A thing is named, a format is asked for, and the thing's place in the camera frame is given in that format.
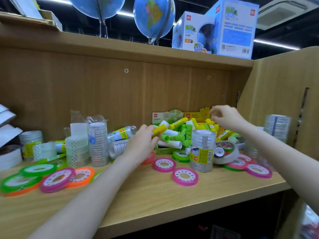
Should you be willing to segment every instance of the ceiling vent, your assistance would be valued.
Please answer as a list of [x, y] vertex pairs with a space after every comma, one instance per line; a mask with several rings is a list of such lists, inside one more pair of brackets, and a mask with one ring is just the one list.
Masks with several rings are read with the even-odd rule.
[[259, 9], [257, 28], [272, 28], [317, 7], [319, 0], [273, 0]]

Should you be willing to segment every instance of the globe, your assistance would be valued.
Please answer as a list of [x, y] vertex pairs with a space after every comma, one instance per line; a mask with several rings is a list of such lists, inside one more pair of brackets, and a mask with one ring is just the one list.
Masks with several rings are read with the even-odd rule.
[[160, 38], [171, 30], [175, 21], [174, 0], [171, 0], [171, 8], [168, 8], [168, 0], [135, 0], [133, 14], [136, 26], [149, 39], [157, 38], [165, 23], [168, 10], [169, 19]]
[[[69, 0], [72, 5], [83, 14], [99, 19], [99, 10], [96, 0]], [[122, 9], [125, 0], [99, 0], [104, 19], [113, 17]]]

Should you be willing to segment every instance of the hand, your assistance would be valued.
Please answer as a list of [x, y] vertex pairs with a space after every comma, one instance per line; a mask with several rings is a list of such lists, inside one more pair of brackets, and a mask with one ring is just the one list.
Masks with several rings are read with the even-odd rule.
[[229, 105], [213, 106], [209, 113], [211, 114], [211, 120], [233, 132], [240, 133], [243, 125], [248, 123], [236, 108]]
[[142, 163], [153, 151], [155, 145], [160, 140], [158, 136], [152, 139], [153, 125], [142, 125], [137, 133], [126, 145], [124, 156], [134, 159], [138, 164]]

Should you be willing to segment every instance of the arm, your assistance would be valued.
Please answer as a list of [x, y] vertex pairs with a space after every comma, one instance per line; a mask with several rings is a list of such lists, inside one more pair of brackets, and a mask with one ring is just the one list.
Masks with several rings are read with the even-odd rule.
[[210, 110], [212, 120], [249, 140], [300, 197], [319, 214], [319, 162], [247, 122], [229, 106]]
[[153, 129], [152, 125], [142, 125], [128, 142], [125, 153], [29, 239], [92, 238], [122, 183], [158, 142], [159, 137], [151, 138]]

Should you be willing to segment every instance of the black ceiling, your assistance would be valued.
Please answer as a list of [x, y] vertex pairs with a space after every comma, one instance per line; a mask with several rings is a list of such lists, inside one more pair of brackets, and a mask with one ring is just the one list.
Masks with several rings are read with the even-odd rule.
[[[87, 17], [73, 6], [47, 0], [37, 1], [42, 9], [52, 11], [57, 16], [63, 24], [64, 31], [86, 35], [99, 34], [100, 25], [98, 20]], [[216, 1], [218, 0], [174, 0], [176, 6], [175, 21], [184, 11], [205, 14]], [[257, 3], [261, 7], [272, 0], [243, 1]], [[122, 11], [133, 13], [133, 5], [134, 0], [125, 0]], [[5, 3], [4, 0], [0, 2], [0, 7], [5, 11], [10, 11], [8, 10], [10, 9], [8, 3]], [[115, 15], [106, 20], [106, 26], [109, 38], [145, 43], [148, 41], [136, 27], [134, 18]], [[319, 45], [319, 8], [266, 31], [257, 29], [255, 38], [300, 48]], [[160, 39], [159, 45], [171, 47], [171, 40], [172, 31]], [[290, 50], [254, 43], [252, 58], [258, 59], [287, 51]]]

